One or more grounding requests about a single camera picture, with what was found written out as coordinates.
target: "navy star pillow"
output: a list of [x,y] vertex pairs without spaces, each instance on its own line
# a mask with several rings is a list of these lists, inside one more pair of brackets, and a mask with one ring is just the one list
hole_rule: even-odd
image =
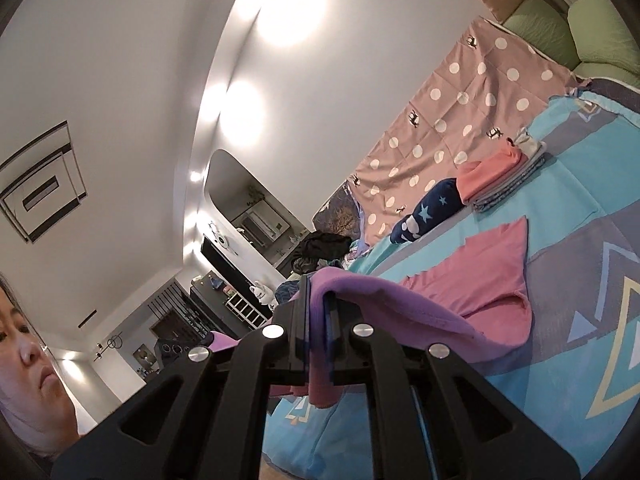
[[456,187],[456,179],[441,180],[422,197],[413,213],[394,225],[390,236],[391,243],[413,242],[455,215],[463,207]]

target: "white ceiling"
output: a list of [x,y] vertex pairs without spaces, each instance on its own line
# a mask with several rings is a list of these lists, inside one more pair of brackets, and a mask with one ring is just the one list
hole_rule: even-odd
[[182,267],[174,195],[187,172],[174,177],[232,3],[24,0],[0,38],[0,160],[67,120],[88,190],[33,245],[0,219],[1,272],[66,348],[105,335],[141,286]]

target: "blue bedsheet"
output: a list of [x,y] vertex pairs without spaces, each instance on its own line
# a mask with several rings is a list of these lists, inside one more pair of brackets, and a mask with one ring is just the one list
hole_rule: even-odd
[[[594,102],[555,98],[533,121],[529,133],[545,139],[552,156],[504,203],[485,214],[466,208],[412,244],[387,237],[350,267],[398,282],[438,264],[465,238],[526,215],[532,335],[478,369],[583,474],[640,394],[640,116],[587,98]],[[270,419],[263,451],[273,463],[302,478],[372,478],[364,393],[350,390],[330,410],[299,404],[281,402]],[[295,418],[300,410],[306,415]]]

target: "pink polka dot blanket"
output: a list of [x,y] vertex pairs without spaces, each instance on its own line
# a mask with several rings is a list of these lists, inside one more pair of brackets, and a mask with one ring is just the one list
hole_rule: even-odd
[[514,137],[553,95],[578,85],[571,71],[524,40],[477,18],[357,166],[348,186],[373,246],[431,187]]

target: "white plush toy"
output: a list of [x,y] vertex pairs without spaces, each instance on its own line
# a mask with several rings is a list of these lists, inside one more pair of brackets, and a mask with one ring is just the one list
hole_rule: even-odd
[[278,301],[276,300],[275,293],[264,283],[254,282],[252,286],[249,287],[251,292],[258,298],[260,304],[268,305],[268,307],[273,311],[275,307],[278,306]]

